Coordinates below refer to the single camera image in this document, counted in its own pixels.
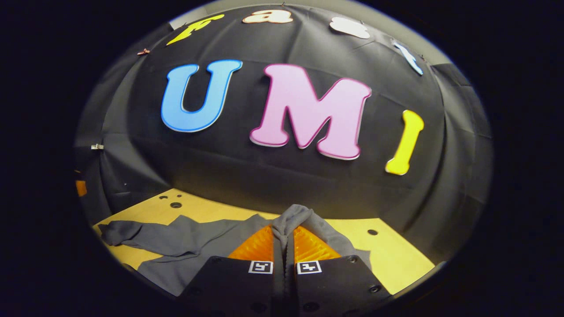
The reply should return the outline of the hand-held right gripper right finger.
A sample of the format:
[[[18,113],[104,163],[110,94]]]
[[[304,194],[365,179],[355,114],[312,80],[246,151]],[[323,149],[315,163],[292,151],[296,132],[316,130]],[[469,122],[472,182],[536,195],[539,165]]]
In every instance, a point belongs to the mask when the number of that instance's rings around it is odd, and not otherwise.
[[[292,239],[288,293],[299,317],[364,317],[392,300],[359,255],[336,251],[301,225]]]

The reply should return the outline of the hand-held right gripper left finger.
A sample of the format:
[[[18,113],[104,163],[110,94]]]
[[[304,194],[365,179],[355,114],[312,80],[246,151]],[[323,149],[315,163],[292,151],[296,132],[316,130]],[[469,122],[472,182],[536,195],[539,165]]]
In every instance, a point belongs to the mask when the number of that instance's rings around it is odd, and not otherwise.
[[[280,247],[266,225],[229,255],[210,257],[178,301],[195,317],[270,317],[283,277]]]

